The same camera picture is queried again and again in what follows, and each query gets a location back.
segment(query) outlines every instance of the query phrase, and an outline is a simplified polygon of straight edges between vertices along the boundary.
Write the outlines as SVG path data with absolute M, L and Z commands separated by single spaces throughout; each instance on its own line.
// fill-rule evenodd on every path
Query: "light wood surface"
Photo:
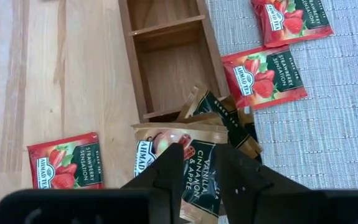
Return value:
M 32 187 L 26 146 L 90 131 L 123 185 L 137 122 L 118 1 L 0 0 L 0 199 Z
M 133 30 L 199 15 L 197 2 L 194 0 L 126 0 L 126 2 Z

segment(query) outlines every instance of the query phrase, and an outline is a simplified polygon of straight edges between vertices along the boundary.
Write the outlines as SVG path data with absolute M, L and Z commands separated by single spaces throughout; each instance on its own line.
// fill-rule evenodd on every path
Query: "ahmad tea packet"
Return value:
M 97 133 L 27 148 L 35 189 L 103 188 Z
M 180 217 L 192 223 L 217 223 L 220 190 L 215 180 L 213 150 L 227 143 L 224 126 L 182 123 L 144 123 L 133 126 L 138 141 L 134 176 L 172 143 L 184 147 L 184 178 Z
M 251 0 L 266 47 L 333 34 L 321 0 Z
M 193 88 L 186 104 L 183 106 L 178 120 L 203 113 L 217 113 L 228 130 L 229 143 L 252 159 L 260 152 L 261 147 L 233 117 L 227 108 L 203 85 Z
M 238 109 L 257 110 L 307 96 L 288 45 L 260 47 L 222 57 Z
M 183 124 L 209 124 L 224 126 L 222 119 L 217 113 L 204 113 L 189 118 L 178 119 L 175 122 Z
M 255 129 L 255 121 L 250 108 L 237 109 L 232 96 L 228 96 L 220 101 L 227 111 L 235 118 L 241 126 L 258 142 L 258 136 Z

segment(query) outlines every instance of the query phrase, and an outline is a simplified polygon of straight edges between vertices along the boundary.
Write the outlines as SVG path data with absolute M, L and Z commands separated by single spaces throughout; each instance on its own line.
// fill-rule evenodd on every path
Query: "gray woven rug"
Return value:
M 222 55 L 262 45 L 250 0 L 207 0 Z M 358 189 L 358 1 L 323 0 L 335 34 L 291 45 L 309 96 L 255 112 L 265 165 L 312 189 Z

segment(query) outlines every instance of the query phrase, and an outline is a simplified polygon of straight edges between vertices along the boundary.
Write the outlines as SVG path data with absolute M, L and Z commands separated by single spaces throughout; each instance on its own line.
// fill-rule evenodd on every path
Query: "wooden tea box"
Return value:
M 119 1 L 140 122 L 175 120 L 196 83 L 229 94 L 205 0 Z

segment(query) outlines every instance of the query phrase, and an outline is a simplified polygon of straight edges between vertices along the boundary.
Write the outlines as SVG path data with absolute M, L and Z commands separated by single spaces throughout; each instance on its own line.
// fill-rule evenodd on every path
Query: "gold tea packet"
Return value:
M 231 114 L 238 122 L 248 131 L 248 133 L 258 142 L 258 136 L 255 129 L 255 120 L 253 119 L 252 109 L 245 107 L 237 110 L 235 107 L 235 101 L 232 96 L 222 98 L 222 105 L 227 109 L 228 113 Z
M 183 106 L 178 120 L 189 118 L 202 113 L 217 113 L 224 126 L 228 130 L 229 143 L 250 156 L 255 158 L 261 152 L 261 147 L 240 124 L 239 119 L 232 116 L 223 104 L 203 85 L 193 88 L 186 104 Z
M 224 126 L 182 123 L 133 125 L 138 141 L 134 176 L 141 173 L 172 143 L 184 147 L 183 195 L 180 217 L 192 223 L 217 223 L 220 190 L 213 151 L 227 143 Z
M 217 113 L 199 114 L 185 119 L 178 119 L 176 122 L 183 124 L 209 124 L 224 126 L 222 119 Z

